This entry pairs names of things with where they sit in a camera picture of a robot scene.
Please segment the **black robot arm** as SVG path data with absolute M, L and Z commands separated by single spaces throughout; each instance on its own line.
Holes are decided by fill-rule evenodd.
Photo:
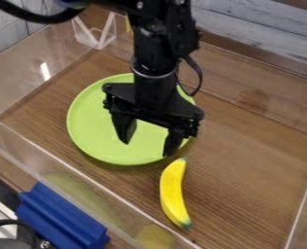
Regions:
M 179 64 L 197 64 L 191 54 L 199 49 L 201 31 L 191 12 L 191 0 L 55 0 L 65 10 L 54 15 L 35 13 L 10 0 L 0 11 L 26 21 L 59 24 L 90 6 L 123 11 L 134 34 L 130 61 L 134 81 L 103 85 L 105 108 L 110 111 L 119 139 L 129 143 L 137 122 L 146 121 L 169 130 L 166 157 L 177 153 L 182 140 L 198 135 L 205 112 L 179 93 Z

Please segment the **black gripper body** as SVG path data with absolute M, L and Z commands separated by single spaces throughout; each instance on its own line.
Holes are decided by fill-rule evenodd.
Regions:
M 170 130 L 181 127 L 185 138 L 198 135 L 203 110 L 182 95 L 179 86 L 179 68 L 169 71 L 143 71 L 131 67 L 134 83 L 107 83 L 103 85 L 106 99 L 103 106 L 111 114 L 122 113 L 135 117 L 138 121 L 149 122 Z

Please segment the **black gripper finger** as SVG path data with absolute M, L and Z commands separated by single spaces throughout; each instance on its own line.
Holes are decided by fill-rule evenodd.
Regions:
M 127 144 L 137 130 L 135 117 L 122 114 L 122 113 L 114 113 L 113 123 L 114 123 L 115 131 L 118 133 L 121 141 Z
M 165 157 L 170 157 L 177 153 L 183 138 L 185 138 L 185 130 L 181 127 L 174 127 L 170 130 L 169 136 L 166 138 L 165 151 L 163 151 Z

